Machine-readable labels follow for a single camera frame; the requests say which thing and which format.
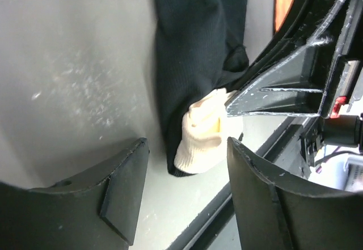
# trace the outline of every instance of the white sock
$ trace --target white sock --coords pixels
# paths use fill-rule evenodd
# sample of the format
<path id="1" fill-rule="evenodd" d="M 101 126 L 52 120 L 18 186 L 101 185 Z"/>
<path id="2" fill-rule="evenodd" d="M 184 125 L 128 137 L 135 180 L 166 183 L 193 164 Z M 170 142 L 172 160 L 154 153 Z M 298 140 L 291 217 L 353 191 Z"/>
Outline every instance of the white sock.
<path id="1" fill-rule="evenodd" d="M 211 169 L 226 159 L 227 138 L 231 129 L 239 130 L 239 137 L 243 130 L 240 124 L 230 124 L 227 118 L 225 103 L 232 93 L 226 89 L 213 90 L 202 100 L 192 104 L 183 117 L 182 139 L 174 165 L 186 173 L 202 173 Z"/>

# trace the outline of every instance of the red light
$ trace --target red light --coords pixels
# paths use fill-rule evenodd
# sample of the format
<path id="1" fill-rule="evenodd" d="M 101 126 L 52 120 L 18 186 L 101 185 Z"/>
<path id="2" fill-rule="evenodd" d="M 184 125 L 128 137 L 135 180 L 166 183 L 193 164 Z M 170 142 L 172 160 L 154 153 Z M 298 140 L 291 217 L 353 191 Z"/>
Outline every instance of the red light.
<path id="1" fill-rule="evenodd" d="M 346 104 L 346 102 L 347 102 L 346 96 L 341 96 L 341 97 L 336 98 L 330 118 L 339 118 L 339 110 L 342 105 Z"/>

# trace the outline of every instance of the gray table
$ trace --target gray table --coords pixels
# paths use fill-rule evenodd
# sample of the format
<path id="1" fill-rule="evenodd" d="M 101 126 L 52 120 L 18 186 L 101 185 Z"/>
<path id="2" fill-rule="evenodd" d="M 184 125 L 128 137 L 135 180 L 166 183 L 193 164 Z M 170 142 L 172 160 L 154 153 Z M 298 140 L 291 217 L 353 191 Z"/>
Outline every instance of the gray table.
<path id="1" fill-rule="evenodd" d="M 271 38 L 272 5 L 250 0 L 251 59 Z M 152 0 L 0 0 L 0 14 L 0 179 L 48 187 L 147 137 L 131 249 L 167 248 L 229 177 L 225 162 L 183 179 L 167 174 L 151 84 Z M 283 119 L 245 118 L 245 144 L 256 150 Z"/>

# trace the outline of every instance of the cable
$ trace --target cable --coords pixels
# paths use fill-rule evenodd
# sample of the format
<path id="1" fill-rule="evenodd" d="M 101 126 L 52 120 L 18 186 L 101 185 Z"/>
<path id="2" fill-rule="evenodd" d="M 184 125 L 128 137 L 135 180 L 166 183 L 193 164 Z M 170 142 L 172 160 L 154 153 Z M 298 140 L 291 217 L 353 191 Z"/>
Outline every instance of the cable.
<path id="1" fill-rule="evenodd" d="M 340 152 L 333 152 L 330 155 L 324 156 L 322 159 L 319 159 L 315 162 L 315 165 L 320 165 L 322 163 L 325 163 L 326 161 L 328 161 L 329 159 L 338 156 L 338 155 L 344 155 L 344 154 L 348 154 L 348 155 L 362 155 L 358 152 L 352 152 L 352 151 L 340 151 Z"/>

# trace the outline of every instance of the black cloth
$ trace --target black cloth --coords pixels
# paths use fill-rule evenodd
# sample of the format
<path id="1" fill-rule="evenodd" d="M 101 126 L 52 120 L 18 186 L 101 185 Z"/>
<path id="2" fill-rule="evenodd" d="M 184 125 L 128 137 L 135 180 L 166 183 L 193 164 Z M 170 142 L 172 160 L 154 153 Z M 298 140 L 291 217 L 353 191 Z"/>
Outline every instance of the black cloth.
<path id="1" fill-rule="evenodd" d="M 155 0 L 156 96 L 174 176 L 182 119 L 191 104 L 230 86 L 248 67 L 243 47 L 247 0 Z"/>

